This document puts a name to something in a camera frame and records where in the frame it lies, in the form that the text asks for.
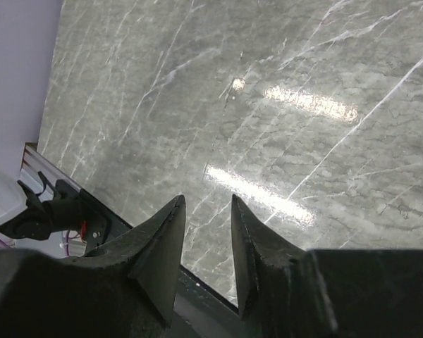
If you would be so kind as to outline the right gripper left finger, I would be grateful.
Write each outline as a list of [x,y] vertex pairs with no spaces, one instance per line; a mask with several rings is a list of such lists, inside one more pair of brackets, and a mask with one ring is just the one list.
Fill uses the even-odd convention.
[[97,337],[96,318],[111,305],[103,275],[71,258],[29,249],[0,249],[0,337]]

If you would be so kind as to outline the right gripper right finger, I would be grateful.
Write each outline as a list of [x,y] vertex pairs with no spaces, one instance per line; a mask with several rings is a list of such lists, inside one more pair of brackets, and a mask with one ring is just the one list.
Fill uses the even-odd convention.
[[305,251],[231,202],[238,310],[262,337],[423,337],[423,249]]

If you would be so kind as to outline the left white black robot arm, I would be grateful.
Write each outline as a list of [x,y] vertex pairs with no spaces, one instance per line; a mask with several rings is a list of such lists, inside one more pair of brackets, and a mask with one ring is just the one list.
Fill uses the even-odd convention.
[[85,224],[80,200],[58,191],[42,172],[42,191],[0,171],[0,233],[11,239],[46,240],[53,232],[81,231]]

